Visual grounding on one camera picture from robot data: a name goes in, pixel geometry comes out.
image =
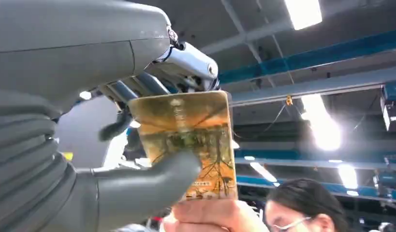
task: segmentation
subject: ceiling light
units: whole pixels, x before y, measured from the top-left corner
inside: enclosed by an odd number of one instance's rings
[[[319,0],[285,0],[295,30],[310,27],[322,21]]]
[[[338,149],[341,145],[341,131],[326,111],[320,94],[305,95],[302,97],[302,103],[307,112],[316,145],[328,151]]]
[[[357,174],[352,166],[347,164],[340,165],[338,167],[338,172],[345,188],[357,189]]]
[[[255,160],[255,157],[253,157],[253,156],[245,156],[244,158],[246,160]]]
[[[139,128],[140,126],[141,126],[141,123],[139,123],[135,120],[132,120],[130,123],[130,127],[132,127],[132,128]]]
[[[92,98],[92,94],[88,91],[83,91],[80,93],[80,98],[84,100],[90,100]]]
[[[239,144],[235,140],[232,140],[232,148],[233,149],[239,149],[240,148]]]
[[[342,163],[342,160],[339,159],[329,159],[329,163]]]
[[[266,180],[270,182],[277,182],[278,180],[268,172],[262,165],[259,163],[250,163],[250,166],[255,169],[260,175],[262,175]]]
[[[352,190],[347,190],[347,195],[353,196],[353,197],[357,197],[359,196],[359,193],[357,191],[352,191]]]

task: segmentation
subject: cable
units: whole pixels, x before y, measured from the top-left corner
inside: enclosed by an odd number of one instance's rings
[[[254,138],[257,138],[257,137],[259,137],[260,135],[262,135],[262,133],[268,131],[268,130],[273,126],[273,124],[275,124],[275,122],[278,120],[280,114],[282,113],[282,111],[283,111],[283,109],[284,109],[285,107],[286,107],[286,104],[284,104],[284,105],[282,106],[282,108],[280,109],[278,115],[276,115],[276,118],[275,118],[275,120],[273,120],[272,123],[270,123],[263,131],[259,132],[258,134],[254,135],[254,136],[252,136],[252,137],[243,137],[243,136],[240,136],[240,135],[236,134],[234,130],[233,130],[232,132],[233,132],[233,134],[234,134],[236,137],[241,138],[241,139],[254,139]]]
[[[373,104],[377,100],[378,96],[379,96],[379,94],[376,94],[376,96],[374,96],[374,99],[371,101],[370,106],[364,113],[363,117],[360,119],[360,121],[356,124],[356,126],[353,128],[353,130],[351,132],[355,131],[360,126],[360,124],[364,121],[364,119],[366,118],[366,116],[368,114],[368,111],[371,110],[371,108],[373,107]]]

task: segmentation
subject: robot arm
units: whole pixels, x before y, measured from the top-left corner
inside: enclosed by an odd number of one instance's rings
[[[203,90],[217,85],[216,63],[178,43],[158,8],[124,0],[0,0],[0,231],[108,231],[183,195],[200,171],[190,152],[145,171],[77,171],[52,139],[51,118],[68,112],[79,92],[104,86],[126,103],[137,96],[119,80],[143,75],[152,62],[202,78]]]

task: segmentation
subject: steel beam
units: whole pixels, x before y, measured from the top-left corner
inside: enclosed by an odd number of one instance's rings
[[[275,188],[273,183],[259,177],[238,175],[236,179],[237,179],[237,184],[241,186],[250,186],[250,187],[267,188],[267,189]],[[278,181],[280,183],[283,183],[285,180],[278,179]],[[321,184],[335,196],[352,197],[346,193],[347,189],[340,184],[333,184],[333,183],[321,183]],[[359,193],[359,196],[356,196],[355,198],[377,200],[377,201],[392,201],[396,203],[396,190],[393,190],[392,200],[378,197],[377,190],[373,187],[362,186],[359,187],[357,191]]]
[[[341,13],[347,10],[357,8],[359,7],[359,4],[360,4],[360,0],[337,0],[333,4],[327,6],[324,9],[323,15],[324,17],[330,17],[337,13]],[[289,19],[287,19],[251,30],[245,34],[238,34],[236,36],[227,38],[225,40],[215,42],[213,44],[209,44],[205,47],[200,48],[200,50],[208,55],[214,54],[216,52],[220,52],[228,48],[235,47],[239,44],[252,42],[260,38],[291,29],[292,27],[293,27],[292,22]]]
[[[245,163],[249,164],[253,161],[245,160],[244,158],[235,158],[235,163]],[[298,159],[256,159],[256,162],[261,164],[278,165],[278,166],[290,166],[290,167],[310,167],[310,168],[337,168],[338,163],[331,163],[322,160],[298,160]],[[361,162],[342,162],[341,164],[349,164],[356,169],[386,169],[387,165],[385,163],[361,163]],[[396,164],[392,165],[393,170],[396,171]]]
[[[396,49],[396,30],[319,48],[284,58],[264,61],[219,74],[221,84],[262,78]]]
[[[375,89],[391,81],[396,81],[396,67],[251,92],[232,93],[233,101],[230,105],[244,106],[283,101],[288,95],[290,95],[292,99],[298,99],[303,95],[313,93],[330,95]]]
[[[229,17],[231,18],[231,20],[233,21],[236,29],[238,30],[240,35],[245,35],[246,31],[243,28],[243,25],[241,23],[241,21],[239,20],[233,6],[230,4],[229,0],[220,0],[223,7],[225,8],[226,12],[228,13]],[[258,53],[258,51],[256,51],[255,46],[253,45],[252,42],[247,42],[246,45],[248,46],[250,52],[252,53],[253,57],[255,57],[256,61],[258,62],[258,64],[262,63],[262,59]],[[273,82],[272,78],[270,76],[266,77],[268,82],[270,83],[270,85],[272,87],[276,87],[275,83]],[[292,116],[292,114],[290,113],[288,108],[285,108],[286,112],[288,113],[289,116]]]

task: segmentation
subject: metal pipe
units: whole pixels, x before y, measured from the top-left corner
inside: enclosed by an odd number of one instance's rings
[[[149,89],[154,95],[170,94],[169,90],[163,84],[149,73],[143,72],[136,76],[136,79]]]
[[[107,86],[121,101],[125,103],[129,100],[138,98],[138,95],[128,88],[128,86],[122,81],[116,81],[108,84]]]
[[[277,102],[287,98],[298,99],[303,95],[320,93],[322,95],[354,92],[380,88],[382,84],[396,81],[396,67],[369,72],[348,74],[324,80],[304,82],[294,85],[267,88],[257,91],[233,93],[231,106],[254,105]]]
[[[322,14],[324,17],[330,17],[340,12],[357,8],[359,7],[359,4],[360,4],[360,0],[337,0],[333,4],[328,5],[327,7],[322,9]],[[292,22],[289,19],[282,20],[279,22],[274,22],[269,25],[248,31],[245,34],[240,33],[239,35],[232,36],[222,41],[209,44],[207,46],[202,47],[200,50],[207,55],[214,54],[216,52],[220,52],[228,48],[235,47],[239,44],[252,42],[260,38],[291,29],[292,27],[293,27]]]

